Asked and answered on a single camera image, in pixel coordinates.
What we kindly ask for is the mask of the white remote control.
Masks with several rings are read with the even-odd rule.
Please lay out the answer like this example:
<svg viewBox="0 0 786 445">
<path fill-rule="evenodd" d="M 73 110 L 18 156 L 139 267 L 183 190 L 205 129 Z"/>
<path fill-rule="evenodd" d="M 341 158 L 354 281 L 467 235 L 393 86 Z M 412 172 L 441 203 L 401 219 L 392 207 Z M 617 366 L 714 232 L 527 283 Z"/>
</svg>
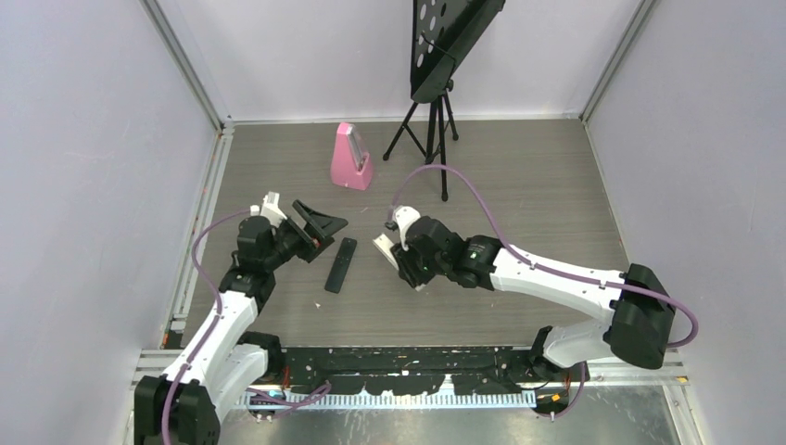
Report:
<svg viewBox="0 0 786 445">
<path fill-rule="evenodd" d="M 394 244 L 387 235 L 377 236 L 373 239 L 373 244 L 397 271 L 399 279 L 416 291 L 425 288 L 433 277 L 419 263 L 413 250 L 405 250 L 400 243 Z"/>
</svg>

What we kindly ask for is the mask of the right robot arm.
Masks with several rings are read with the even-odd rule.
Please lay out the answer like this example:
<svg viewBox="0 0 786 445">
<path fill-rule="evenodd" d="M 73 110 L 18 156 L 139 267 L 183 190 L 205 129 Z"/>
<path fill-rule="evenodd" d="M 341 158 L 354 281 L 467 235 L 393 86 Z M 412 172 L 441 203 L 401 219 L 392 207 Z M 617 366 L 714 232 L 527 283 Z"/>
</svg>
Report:
<svg viewBox="0 0 786 445">
<path fill-rule="evenodd" d="M 496 237 L 463 238 L 427 216 L 409 219 L 399 242 L 380 235 L 374 245 L 416 290 L 441 275 L 464 288 L 525 294 L 587 315 L 583 323 L 538 331 L 528 360 L 541 380 L 608 357 L 649 370 L 664 363 L 676 308 L 649 296 L 663 288 L 647 267 L 621 273 L 574 266 L 507 248 Z"/>
</svg>

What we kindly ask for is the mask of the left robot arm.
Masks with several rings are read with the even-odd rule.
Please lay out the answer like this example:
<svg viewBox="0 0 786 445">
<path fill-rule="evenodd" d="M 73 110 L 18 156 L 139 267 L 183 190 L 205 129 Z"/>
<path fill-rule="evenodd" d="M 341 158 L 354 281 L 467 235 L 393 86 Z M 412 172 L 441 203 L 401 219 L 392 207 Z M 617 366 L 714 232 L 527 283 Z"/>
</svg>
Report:
<svg viewBox="0 0 786 445">
<path fill-rule="evenodd" d="M 195 336 L 158 376 L 143 376 L 133 395 L 136 444 L 216 444 L 222 424 L 247 389 L 276 382 L 285 370 L 279 337 L 249 331 L 276 285 L 275 272 L 294 258 L 312 262 L 348 224 L 293 203 L 298 224 L 281 211 L 279 196 L 240 210 L 236 248 L 222 280 L 213 282 L 192 262 L 213 294 L 213 305 Z"/>
</svg>

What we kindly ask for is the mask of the black remote control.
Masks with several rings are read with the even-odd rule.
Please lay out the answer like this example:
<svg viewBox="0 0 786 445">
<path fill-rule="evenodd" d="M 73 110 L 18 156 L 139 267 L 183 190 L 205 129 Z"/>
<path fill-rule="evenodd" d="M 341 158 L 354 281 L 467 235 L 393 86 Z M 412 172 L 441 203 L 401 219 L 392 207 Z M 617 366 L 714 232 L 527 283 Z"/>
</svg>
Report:
<svg viewBox="0 0 786 445">
<path fill-rule="evenodd" d="M 358 241 L 344 237 L 339 245 L 334 262 L 326 278 L 323 289 L 331 293 L 339 293 L 346 279 Z"/>
</svg>

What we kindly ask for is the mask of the pink metronome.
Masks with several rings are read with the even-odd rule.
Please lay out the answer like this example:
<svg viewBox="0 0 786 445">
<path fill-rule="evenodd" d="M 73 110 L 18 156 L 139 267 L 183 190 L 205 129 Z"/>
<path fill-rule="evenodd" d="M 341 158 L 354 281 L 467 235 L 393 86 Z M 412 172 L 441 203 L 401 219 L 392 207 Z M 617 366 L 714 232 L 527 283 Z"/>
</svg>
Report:
<svg viewBox="0 0 786 445">
<path fill-rule="evenodd" d="M 372 182 L 371 153 L 352 123 L 340 122 L 336 129 L 330 176 L 333 184 L 353 190 L 367 190 Z"/>
</svg>

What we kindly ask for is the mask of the black music stand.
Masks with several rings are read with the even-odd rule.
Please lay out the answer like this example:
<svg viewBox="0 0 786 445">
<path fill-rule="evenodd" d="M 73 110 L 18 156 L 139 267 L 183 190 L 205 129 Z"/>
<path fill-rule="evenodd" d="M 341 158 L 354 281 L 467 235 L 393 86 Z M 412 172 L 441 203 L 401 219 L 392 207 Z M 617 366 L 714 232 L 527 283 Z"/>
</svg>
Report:
<svg viewBox="0 0 786 445">
<path fill-rule="evenodd" d="M 412 104 L 383 154 L 384 161 L 389 160 L 401 136 L 408 134 L 425 165 L 447 163 L 447 137 L 460 139 L 450 102 L 455 72 L 505 4 L 504 0 L 412 1 Z M 411 127 L 414 112 L 421 105 L 429 106 L 424 143 Z"/>
</svg>

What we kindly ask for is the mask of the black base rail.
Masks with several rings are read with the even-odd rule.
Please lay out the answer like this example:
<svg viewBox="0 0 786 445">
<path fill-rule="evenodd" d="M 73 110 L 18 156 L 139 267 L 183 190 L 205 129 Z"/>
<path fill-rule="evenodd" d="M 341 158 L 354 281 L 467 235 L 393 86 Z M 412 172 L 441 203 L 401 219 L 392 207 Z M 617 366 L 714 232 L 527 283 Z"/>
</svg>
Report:
<svg viewBox="0 0 786 445">
<path fill-rule="evenodd" d="M 328 383 L 331 395 L 507 395 L 548 381 L 529 351 L 514 347 L 296 347 L 275 352 L 263 383 L 308 394 Z"/>
</svg>

